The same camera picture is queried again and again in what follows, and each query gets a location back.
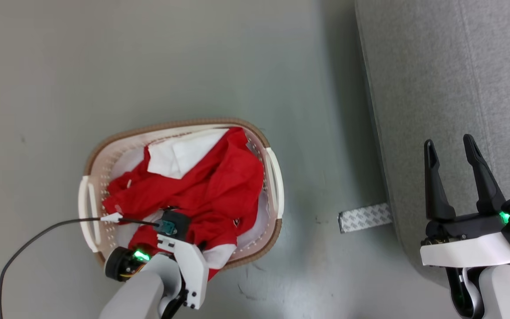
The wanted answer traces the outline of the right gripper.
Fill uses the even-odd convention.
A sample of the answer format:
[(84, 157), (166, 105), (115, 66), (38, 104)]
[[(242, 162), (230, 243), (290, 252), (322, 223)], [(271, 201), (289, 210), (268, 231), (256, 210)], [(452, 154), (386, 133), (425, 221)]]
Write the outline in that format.
[(506, 201), (472, 135), (464, 135), (466, 159), (473, 169), (477, 211), (456, 217), (440, 178), (440, 162), (432, 140), (424, 143), (425, 212), (430, 220), (420, 256), (424, 266), (488, 267), (510, 263), (510, 214), (500, 212)]

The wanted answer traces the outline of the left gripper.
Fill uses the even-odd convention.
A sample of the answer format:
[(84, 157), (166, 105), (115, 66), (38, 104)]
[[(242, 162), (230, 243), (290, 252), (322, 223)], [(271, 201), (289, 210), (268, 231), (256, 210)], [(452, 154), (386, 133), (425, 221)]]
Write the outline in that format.
[(123, 285), (105, 305), (106, 311), (178, 311), (199, 309), (209, 268), (197, 246), (158, 235), (161, 252), (150, 258), (124, 247), (106, 260), (106, 277)]

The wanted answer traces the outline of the red and white garment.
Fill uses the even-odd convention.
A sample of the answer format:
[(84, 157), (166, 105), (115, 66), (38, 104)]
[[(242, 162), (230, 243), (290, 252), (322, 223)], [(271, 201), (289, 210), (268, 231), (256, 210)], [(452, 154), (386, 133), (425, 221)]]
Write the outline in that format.
[(151, 143), (132, 170), (112, 180), (108, 214), (144, 220), (172, 207), (190, 218), (186, 242), (202, 249), (214, 277), (253, 228), (264, 167), (242, 128), (217, 128)]

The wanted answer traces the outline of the light blue basket liner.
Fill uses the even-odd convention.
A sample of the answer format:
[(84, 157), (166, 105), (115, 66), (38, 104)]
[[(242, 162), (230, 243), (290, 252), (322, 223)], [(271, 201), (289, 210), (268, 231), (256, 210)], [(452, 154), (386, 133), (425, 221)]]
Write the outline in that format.
[[(110, 177), (114, 180), (125, 172), (132, 171), (144, 159), (144, 147), (138, 147), (122, 154), (113, 164)], [(253, 227), (238, 236), (237, 250), (246, 249), (258, 240), (267, 228), (270, 220), (270, 212), (268, 207), (268, 196), (265, 190), (261, 191), (259, 196), (258, 213)], [(136, 233), (137, 224), (119, 226), (117, 230), (117, 243), (119, 246), (128, 248), (130, 236)]]

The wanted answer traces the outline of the white basket with brown rim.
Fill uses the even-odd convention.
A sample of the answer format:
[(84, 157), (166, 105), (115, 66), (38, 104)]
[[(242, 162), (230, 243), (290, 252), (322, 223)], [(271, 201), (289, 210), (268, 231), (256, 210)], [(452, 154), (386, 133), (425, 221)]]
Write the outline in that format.
[(285, 188), (277, 156), (268, 139), (255, 125), (237, 118), (198, 118), (188, 121), (172, 121), (120, 132), (103, 140), (91, 153), (85, 166), (77, 196), (79, 218), (103, 217), (102, 201), (108, 196), (108, 184), (115, 163), (126, 152), (137, 147), (166, 140), (176, 136), (189, 135), (205, 129), (241, 127), (249, 145), (253, 147), (265, 169), (264, 190), (267, 192), (269, 221), (258, 238), (245, 248), (237, 249), (225, 270), (243, 266), (268, 253), (281, 233), (282, 216), (285, 212)]

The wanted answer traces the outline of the patterned white tape strip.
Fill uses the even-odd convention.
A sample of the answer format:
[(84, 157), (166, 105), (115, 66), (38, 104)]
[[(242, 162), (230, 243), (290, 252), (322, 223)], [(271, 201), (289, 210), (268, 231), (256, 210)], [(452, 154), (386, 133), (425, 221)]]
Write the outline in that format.
[(386, 202), (343, 211), (338, 214), (338, 224), (341, 233), (367, 230), (392, 223), (393, 216)]

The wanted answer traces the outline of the grey fabric sofa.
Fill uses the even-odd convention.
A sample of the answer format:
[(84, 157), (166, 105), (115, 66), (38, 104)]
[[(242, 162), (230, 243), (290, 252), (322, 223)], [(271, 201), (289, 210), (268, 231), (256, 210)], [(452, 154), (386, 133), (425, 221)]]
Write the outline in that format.
[(397, 237), (415, 270), (447, 287), (419, 254), (423, 145), (437, 148), (457, 215), (476, 212), (478, 198), (466, 133), (510, 198), (510, 0), (356, 0), (355, 14)]

